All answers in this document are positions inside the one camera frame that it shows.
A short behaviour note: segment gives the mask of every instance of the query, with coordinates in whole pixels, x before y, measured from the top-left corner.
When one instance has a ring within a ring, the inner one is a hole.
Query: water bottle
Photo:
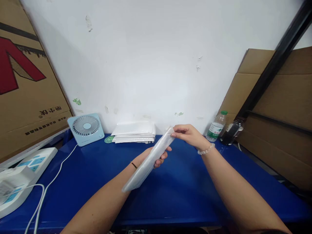
[[[215,142],[222,131],[225,121],[226,115],[228,114],[227,111],[221,111],[219,115],[214,119],[214,122],[211,124],[209,131],[207,132],[206,139],[210,142]]]
[[[227,130],[224,132],[222,137],[220,138],[220,141],[224,145],[231,145],[236,137],[242,132],[244,129],[244,123],[246,119],[243,117],[237,117],[236,120],[232,124],[230,124],[227,128]]]

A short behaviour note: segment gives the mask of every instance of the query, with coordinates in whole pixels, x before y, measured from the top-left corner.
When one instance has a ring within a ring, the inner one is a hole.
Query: fan grille
[[[85,124],[90,124],[91,127],[89,129],[86,129],[84,128]],[[84,115],[73,122],[72,128],[77,135],[90,136],[99,130],[100,121],[93,116]]]

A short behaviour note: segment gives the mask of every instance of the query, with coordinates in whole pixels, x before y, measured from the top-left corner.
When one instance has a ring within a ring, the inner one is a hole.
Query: white wall
[[[150,116],[160,134],[203,133],[246,50],[275,49],[302,0],[22,2],[76,115],[99,113],[104,132]]]

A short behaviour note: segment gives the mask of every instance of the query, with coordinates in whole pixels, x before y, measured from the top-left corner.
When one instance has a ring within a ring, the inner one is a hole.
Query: cardboard box
[[[274,51],[249,49],[234,76],[221,110],[230,124]],[[293,50],[255,112],[312,130],[312,47]],[[312,190],[311,136],[249,115],[237,141],[301,189]]]
[[[0,2],[0,162],[66,128],[66,99],[19,1]]]
[[[247,50],[218,112],[218,114],[225,110],[228,112],[221,136],[234,121],[273,54],[274,50]]]

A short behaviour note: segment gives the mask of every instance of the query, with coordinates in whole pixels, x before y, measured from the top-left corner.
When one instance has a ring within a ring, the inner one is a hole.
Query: blue table
[[[58,151],[38,183],[48,185],[75,145],[76,141],[72,139]],[[153,145],[105,144],[104,140],[99,140],[77,147],[49,187],[41,209],[39,233],[60,232],[98,189],[122,171],[135,156]],[[114,223],[115,227],[216,226],[225,224],[230,218],[196,149],[179,139],[174,140],[171,147],[173,151],[165,163],[153,170],[140,188],[131,192]],[[237,148],[225,147],[219,141],[216,148],[284,222],[311,219],[312,212],[307,204]],[[0,232],[23,233],[40,195],[40,188],[35,187],[16,211],[0,219]]]

